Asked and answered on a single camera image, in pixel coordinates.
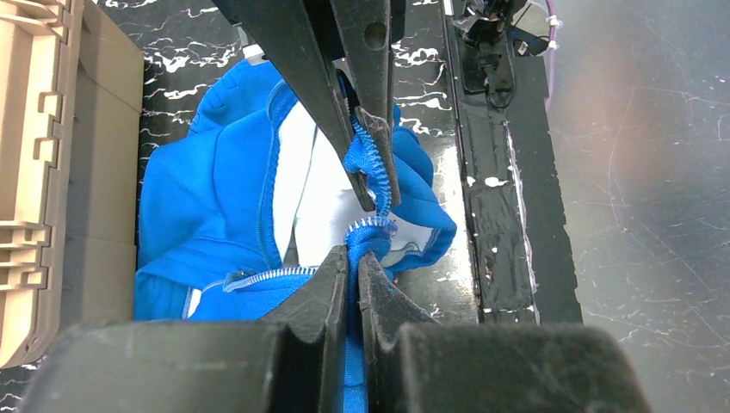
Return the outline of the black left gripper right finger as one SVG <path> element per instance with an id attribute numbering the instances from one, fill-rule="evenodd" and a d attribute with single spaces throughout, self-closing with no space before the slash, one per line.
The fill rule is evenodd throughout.
<path id="1" fill-rule="evenodd" d="M 386 276 L 358 268 L 371 412 L 648 412 L 607 333 L 576 324 L 440 324 Z"/>

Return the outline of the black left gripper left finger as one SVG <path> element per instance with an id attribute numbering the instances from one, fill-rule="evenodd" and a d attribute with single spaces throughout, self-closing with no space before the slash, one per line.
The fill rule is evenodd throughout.
<path id="1" fill-rule="evenodd" d="M 339 412 L 347 251 L 253 322 L 149 322 L 71 330 L 22 412 Z"/>

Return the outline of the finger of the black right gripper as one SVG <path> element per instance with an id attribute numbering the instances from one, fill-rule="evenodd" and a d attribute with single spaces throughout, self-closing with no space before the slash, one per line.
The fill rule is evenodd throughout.
<path id="1" fill-rule="evenodd" d="M 359 105 L 331 1 L 218 1 L 216 7 L 278 70 L 343 158 Z"/>
<path id="2" fill-rule="evenodd" d="M 393 160 L 393 50 L 402 39 L 402 2 L 333 0 L 335 23 L 359 105 L 356 116 L 384 164 L 393 207 L 401 202 Z"/>

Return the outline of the blue zip jacket white lining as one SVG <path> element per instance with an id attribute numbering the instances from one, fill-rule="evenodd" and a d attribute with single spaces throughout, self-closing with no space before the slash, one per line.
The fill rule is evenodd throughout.
<path id="1" fill-rule="evenodd" d="M 456 223 L 433 163 L 393 118 L 401 195 L 356 115 L 345 158 L 270 64 L 241 62 L 203 97 L 187 136 L 152 153 L 139 204 L 138 321 L 254 321 L 292 297 L 337 246 L 388 278 L 429 267 Z"/>

